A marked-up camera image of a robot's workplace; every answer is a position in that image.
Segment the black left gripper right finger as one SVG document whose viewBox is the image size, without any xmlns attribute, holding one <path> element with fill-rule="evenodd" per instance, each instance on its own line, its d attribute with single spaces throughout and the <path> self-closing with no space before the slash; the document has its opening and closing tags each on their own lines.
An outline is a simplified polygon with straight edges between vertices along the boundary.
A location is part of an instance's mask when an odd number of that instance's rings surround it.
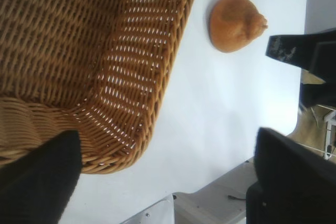
<svg viewBox="0 0 336 224">
<path fill-rule="evenodd" d="M 335 164 L 269 128 L 254 156 L 270 223 L 335 223 Z"/>
</svg>

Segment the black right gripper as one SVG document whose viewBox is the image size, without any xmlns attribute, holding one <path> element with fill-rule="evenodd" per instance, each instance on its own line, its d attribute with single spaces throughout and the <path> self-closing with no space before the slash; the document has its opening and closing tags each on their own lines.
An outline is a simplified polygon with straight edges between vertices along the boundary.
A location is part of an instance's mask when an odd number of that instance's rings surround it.
<svg viewBox="0 0 336 224">
<path fill-rule="evenodd" d="M 335 108 L 335 29 L 304 35 L 269 37 L 266 56 L 299 67 L 325 81 L 301 84 L 299 104 L 304 108 L 325 105 Z"/>
</svg>

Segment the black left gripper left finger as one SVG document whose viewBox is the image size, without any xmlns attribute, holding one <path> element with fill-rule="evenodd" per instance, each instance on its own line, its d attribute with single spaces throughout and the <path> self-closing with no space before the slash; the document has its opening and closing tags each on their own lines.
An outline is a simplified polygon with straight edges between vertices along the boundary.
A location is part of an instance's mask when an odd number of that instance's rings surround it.
<svg viewBox="0 0 336 224">
<path fill-rule="evenodd" d="M 64 131 L 1 169 L 1 223 L 58 223 L 79 176 L 79 133 Z"/>
</svg>

